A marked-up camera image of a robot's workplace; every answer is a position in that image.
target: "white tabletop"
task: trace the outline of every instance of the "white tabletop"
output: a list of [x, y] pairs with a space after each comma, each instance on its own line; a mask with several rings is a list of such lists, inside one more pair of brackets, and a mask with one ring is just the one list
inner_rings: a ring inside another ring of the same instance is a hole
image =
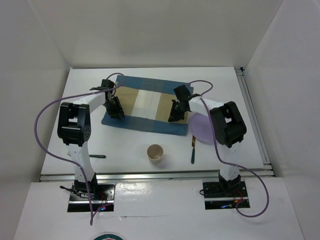
[[[90, 88], [100, 86], [102, 79], [120, 72], [127, 76], [190, 82], [207, 80], [214, 88], [205, 98], [218, 102], [234, 101], [247, 127], [247, 133], [238, 153], [239, 164], [247, 168], [263, 167], [263, 159], [249, 119], [249, 114], [233, 67], [172, 67], [172, 68], [114, 68], [114, 69], [72, 69], [70, 70], [63, 96], [87, 93]], [[208, 88], [205, 83], [195, 83], [194, 93]], [[152, 132], [122, 129], [101, 124], [106, 110], [98, 107], [90, 116], [92, 134], [88, 141], [90, 154], [106, 155], [106, 159], [92, 158], [96, 173], [143, 173], [219, 170], [220, 162], [212, 146], [199, 141], [195, 144], [195, 161], [191, 164], [192, 134], [176, 136]], [[67, 148], [57, 135], [58, 117], [50, 139], [48, 150], [69, 158]], [[151, 164], [147, 148], [152, 144], [163, 147], [164, 157], [160, 164]], [[70, 163], [46, 155], [42, 175], [73, 174]]]
[[[201, 180], [118, 183], [114, 212], [98, 213], [89, 225], [89, 212], [68, 213], [69, 193], [59, 188], [71, 182], [32, 183], [14, 240], [92, 240], [116, 233], [125, 240], [303, 240], [299, 223], [282, 178], [263, 178], [269, 190], [267, 211], [256, 218], [235, 209], [205, 210], [199, 194]], [[253, 215], [266, 204], [257, 178], [245, 179]]]

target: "blue cloth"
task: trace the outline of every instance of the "blue cloth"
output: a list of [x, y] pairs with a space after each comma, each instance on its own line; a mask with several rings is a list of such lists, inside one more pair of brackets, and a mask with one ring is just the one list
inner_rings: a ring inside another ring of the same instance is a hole
[[[152, 79], [152, 78], [143, 78], [143, 77], [135, 77], [135, 76], [121, 76], [119, 75], [116, 79], [117, 85], [120, 85], [124, 82], [124, 87], [138, 89], [138, 90], [146, 90], [151, 92], [165, 93], [175, 96], [174, 89], [187, 84], [185, 82], [179, 81], [168, 81], [168, 80], [160, 80], [160, 79]], [[193, 87], [186, 85], [192, 94], [194, 91]], [[143, 132], [152, 132], [152, 133], [160, 133], [160, 134], [171, 134], [184, 136], [188, 133], [188, 124], [181, 123], [170, 123], [164, 121], [158, 121], [153, 119], [147, 119], [143, 117], [137, 116], [128, 116], [124, 113], [124, 119], [114, 119], [111, 118], [108, 113], [105, 113], [101, 123], [103, 125], [108, 125], [117, 128], [124, 129], [132, 129]]]

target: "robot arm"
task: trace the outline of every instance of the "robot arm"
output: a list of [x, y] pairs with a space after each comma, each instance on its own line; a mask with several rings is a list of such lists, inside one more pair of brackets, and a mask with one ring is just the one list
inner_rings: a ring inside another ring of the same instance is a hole
[[[103, 79], [101, 86], [91, 89], [92, 95], [85, 96], [72, 103], [63, 102], [60, 105], [58, 136], [67, 145], [72, 160], [82, 166], [93, 192], [98, 183], [96, 173], [90, 163], [88, 151], [88, 140], [91, 135], [90, 114], [97, 107], [103, 105], [111, 118], [124, 118], [124, 111], [117, 96], [112, 95], [109, 91], [97, 94], [94, 92], [111, 89], [114, 86], [115, 84], [112, 81]], [[84, 176], [76, 165], [74, 165], [74, 173], [75, 190], [86, 192]]]
[[[185, 85], [174, 89], [177, 100], [172, 100], [172, 108], [168, 122], [175, 122], [185, 118], [185, 112], [196, 112], [207, 116], [207, 111], [199, 94], [189, 92]], [[215, 138], [225, 148], [225, 161], [237, 164], [237, 151], [247, 132], [246, 125], [241, 117], [237, 105], [203, 99], [210, 111]], [[227, 195], [233, 193], [240, 184], [239, 168], [224, 164], [219, 172], [221, 190]]]

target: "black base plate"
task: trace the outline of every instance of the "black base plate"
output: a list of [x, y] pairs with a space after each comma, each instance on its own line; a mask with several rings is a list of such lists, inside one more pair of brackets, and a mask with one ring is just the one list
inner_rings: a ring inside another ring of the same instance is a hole
[[[96, 192], [93, 196], [92, 207], [95, 212], [100, 206], [106, 203], [110, 205], [102, 208], [100, 212], [113, 212], [114, 211], [114, 198], [115, 198], [115, 185], [114, 184], [98, 184]], [[89, 201], [86, 198], [77, 196], [70, 193], [68, 210], [69, 213], [90, 212]]]

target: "purple cable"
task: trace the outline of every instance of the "purple cable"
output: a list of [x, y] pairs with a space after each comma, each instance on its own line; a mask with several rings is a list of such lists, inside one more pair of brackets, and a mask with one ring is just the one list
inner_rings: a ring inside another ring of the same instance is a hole
[[262, 178], [260, 176], [258, 176], [254, 171], [250, 170], [249, 168], [245, 167], [245, 166], [241, 166], [241, 165], [238, 165], [238, 164], [235, 164], [235, 163], [230, 163], [230, 162], [226, 162], [226, 161], [223, 161], [219, 155], [219, 151], [218, 151], [218, 146], [217, 146], [217, 139], [216, 139], [216, 133], [215, 133], [215, 128], [214, 128], [214, 124], [212, 122], [212, 119], [210, 117], [210, 111], [208, 109], [208, 106], [206, 105], [205, 101], [202, 99], [202, 96], [207, 93], [208, 91], [210, 91], [212, 88], [213, 88], [213, 84], [209, 81], [205, 81], [205, 80], [195, 80], [195, 81], [192, 81], [192, 82], [189, 82], [189, 84], [191, 83], [197, 83], [197, 82], [202, 82], [202, 83], [207, 83], [207, 84], [210, 84], [211, 85], [211, 88], [207, 91], [204, 91], [202, 94], [201, 94], [201, 98], [200, 100], [202, 101], [204, 107], [205, 107], [205, 110], [206, 110], [206, 113], [208, 114], [208, 118], [209, 118], [209, 121], [210, 121], [210, 125], [211, 125], [211, 130], [212, 130], [212, 134], [213, 134], [213, 144], [214, 144], [214, 149], [215, 149], [215, 153], [216, 153], [216, 156], [218, 157], [218, 160], [223, 163], [223, 164], [226, 164], [226, 165], [230, 165], [230, 166], [234, 166], [234, 167], [238, 167], [238, 168], [241, 168], [241, 169], [244, 169], [250, 173], [252, 173], [254, 176], [256, 176], [260, 182], [262, 183], [263, 187], [264, 187], [264, 190], [265, 190], [265, 194], [266, 194], [266, 204], [265, 204], [265, 207], [264, 209], [255, 214], [255, 215], [246, 215], [242, 212], [239, 211], [239, 204], [242, 203], [243, 201], [245, 200], [242, 200], [242, 201], [238, 201], [238, 203], [235, 205], [235, 209], [237, 210], [237, 212], [244, 216], [244, 217], [247, 217], [247, 218], [256, 218], [256, 217], [259, 217], [261, 216], [268, 208], [269, 206], [269, 192], [268, 192], [268, 189], [267, 189], [267, 186], [266, 184], [264, 183], [264, 181], [262, 180]]
[[[114, 75], [121, 75], [121, 76], [125, 76], [123, 75], [122, 73], [120, 72], [115, 72], [111, 75], [109, 75], [106, 79], [109, 79], [110, 77], [114, 76]], [[47, 104], [44, 108], [41, 109], [41, 111], [38, 113], [38, 115], [36, 116], [35, 118], [35, 121], [34, 121], [34, 127], [33, 127], [33, 131], [34, 131], [34, 137], [35, 137], [35, 140], [36, 142], [38, 143], [38, 145], [40, 146], [40, 148], [45, 151], [47, 154], [49, 154], [50, 156], [56, 158], [56, 159], [60, 159], [60, 160], [63, 160], [63, 161], [66, 161], [68, 163], [72, 163], [76, 166], [78, 166], [83, 174], [83, 178], [84, 178], [84, 182], [85, 182], [85, 187], [86, 187], [86, 191], [88, 193], [90, 193], [90, 187], [89, 187], [89, 183], [88, 183], [88, 179], [87, 179], [87, 176], [86, 176], [86, 173], [84, 171], [84, 169], [82, 168], [82, 166], [77, 163], [76, 161], [72, 161], [72, 160], [69, 160], [69, 159], [66, 159], [64, 157], [61, 157], [61, 156], [57, 156], [51, 152], [49, 152], [45, 146], [42, 145], [42, 143], [40, 142], [40, 139], [39, 139], [39, 136], [38, 136], [38, 121], [39, 121], [39, 118], [41, 116], [41, 114], [48, 108], [50, 107], [51, 105], [55, 104], [55, 103], [58, 103], [58, 102], [61, 102], [63, 100], [67, 100], [67, 99], [73, 99], [73, 98], [78, 98], [78, 97], [84, 97], [84, 96], [88, 96], [88, 95], [93, 95], [93, 94], [100, 94], [100, 93], [105, 93], [105, 92], [111, 92], [113, 90], [116, 90], [117, 88], [121, 87], [123, 84], [125, 83], [125, 81], [123, 81], [122, 84], [120, 84], [119, 86], [116, 86], [116, 87], [113, 87], [113, 88], [110, 88], [110, 89], [106, 89], [106, 90], [101, 90], [101, 91], [95, 91], [94, 93], [93, 92], [89, 92], [89, 93], [83, 93], [83, 94], [79, 94], [79, 95], [74, 95], [74, 96], [66, 96], [66, 97], [62, 97], [62, 98], [59, 98], [57, 100], [54, 100], [52, 102], [50, 102], [49, 104]], [[103, 207], [106, 207], [108, 206], [109, 204], [111, 203], [108, 203], [102, 207], [99, 207], [95, 213], [94, 213], [94, 210], [93, 210], [93, 206], [92, 206], [92, 202], [91, 202], [91, 197], [90, 197], [90, 194], [88, 194], [88, 200], [89, 200], [89, 207], [90, 207], [90, 214], [91, 214], [91, 219], [90, 219], [90, 225], [92, 226], [93, 224], [93, 221], [94, 221], [94, 216], [96, 215], [96, 213], [98, 212], [98, 210], [100, 210], [101, 208]]]

